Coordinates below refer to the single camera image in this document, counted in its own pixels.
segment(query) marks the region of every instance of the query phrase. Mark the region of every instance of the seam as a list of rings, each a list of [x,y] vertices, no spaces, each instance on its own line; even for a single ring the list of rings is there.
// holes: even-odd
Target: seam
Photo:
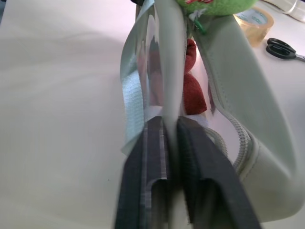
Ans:
[[[210,57],[210,60],[211,60],[211,61],[210,61],[210,65],[213,65],[213,68],[212,68],[212,69],[214,70],[214,72],[215,72],[215,74],[216,74],[216,77],[217,77],[217,81],[218,81],[219,84],[220,84],[222,94],[223,94],[223,96],[224,96],[226,105],[228,106],[228,110],[229,110],[231,113],[233,113],[233,112],[232,112],[232,109],[231,109],[231,104],[229,103],[228,97],[227,97],[227,95],[226,95],[226,93],[225,93],[223,83],[222,83],[222,81],[221,81],[220,78],[219,78],[220,74],[219,74],[219,72],[218,72],[218,70],[217,70],[217,67],[214,65],[214,62],[215,62],[215,60],[214,60],[214,52],[213,52],[213,51],[209,51],[209,52],[208,52],[207,50],[206,50],[206,52],[208,53],[208,55],[209,55],[209,57]]]

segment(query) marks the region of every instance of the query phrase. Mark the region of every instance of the zipper teeth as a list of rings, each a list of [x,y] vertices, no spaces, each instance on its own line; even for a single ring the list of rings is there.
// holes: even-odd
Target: zipper teeth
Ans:
[[[219,147],[219,149],[223,152],[223,154],[226,155],[226,157],[228,157],[227,146],[220,134],[208,127],[205,127],[204,130],[208,136],[215,140],[215,145]]]
[[[197,32],[193,32],[193,36],[196,40],[198,40]],[[200,53],[205,53],[204,47],[202,47],[200,42],[197,43],[197,46],[198,46]],[[242,169],[244,161],[247,159],[251,139],[250,139],[248,133],[246,132],[246,130],[242,127],[242,125],[233,116],[231,116],[229,113],[227,113],[223,109],[223,107],[218,99],[218,98],[220,98],[220,95],[216,89],[215,81],[211,77],[209,62],[205,58],[204,55],[201,55],[201,58],[202,58],[202,61],[203,61],[203,64],[204,64],[204,67],[205,67],[205,70],[206,70],[206,73],[208,76],[208,80],[210,82],[211,94],[212,94],[212,99],[215,104],[215,107],[225,118],[227,118],[233,124],[234,128],[236,129],[236,131],[238,133],[240,146],[239,146],[239,152],[238,152],[237,159],[234,161],[233,166],[236,168],[237,172],[239,173]]]
[[[187,51],[187,39],[188,39],[188,20],[185,19],[184,20],[184,24],[185,24],[185,34],[184,34],[184,64],[185,64],[185,58],[186,58],[186,51]],[[224,139],[220,136],[219,133],[217,133],[216,131],[205,127],[205,132],[207,133],[207,135],[211,136],[215,141],[216,141],[216,145],[219,146],[220,150],[228,157],[228,151],[227,151],[227,146],[225,144]]]

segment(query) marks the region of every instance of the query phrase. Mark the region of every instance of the strap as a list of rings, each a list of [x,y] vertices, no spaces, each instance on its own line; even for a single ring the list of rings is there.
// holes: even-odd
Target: strap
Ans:
[[[130,152],[135,143],[135,139],[138,138],[144,127],[143,97],[135,50],[139,22],[143,20],[144,14],[153,4],[154,0],[145,0],[122,51],[120,71],[126,115],[125,141],[127,143],[122,149],[124,153]]]

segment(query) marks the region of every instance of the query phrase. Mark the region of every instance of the scissor handle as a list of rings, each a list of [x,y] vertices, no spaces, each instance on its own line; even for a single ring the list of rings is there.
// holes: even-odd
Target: scissor handle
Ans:
[[[283,60],[292,60],[296,58],[294,52],[289,51],[288,49],[284,48],[283,46],[279,46],[277,44],[269,44],[266,47],[266,51],[277,58]]]
[[[275,45],[278,45],[278,46],[281,46],[293,53],[296,53],[296,50],[294,50],[289,44],[285,43],[284,41],[281,41],[277,38],[269,38],[267,40],[267,44],[275,44]]]

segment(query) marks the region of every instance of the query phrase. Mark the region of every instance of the white table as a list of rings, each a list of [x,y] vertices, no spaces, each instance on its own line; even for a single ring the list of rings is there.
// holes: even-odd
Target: white table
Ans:
[[[134,12],[128,0],[8,1],[0,26],[1,229],[111,228],[125,159],[119,64]],[[305,53],[305,25],[270,12],[268,36]],[[304,149],[304,63],[254,51]],[[300,213],[267,228],[302,222]]]
[[[274,19],[274,25],[266,40],[270,37],[278,38],[290,44],[297,53],[305,55],[305,24],[278,13],[262,2],[256,5],[270,13]],[[305,165],[305,63],[296,60],[282,61],[269,55],[265,47],[266,42],[254,48],[254,52],[290,124],[296,146],[302,156],[300,164]],[[266,224],[266,228],[304,228],[304,215],[305,207],[289,219]]]

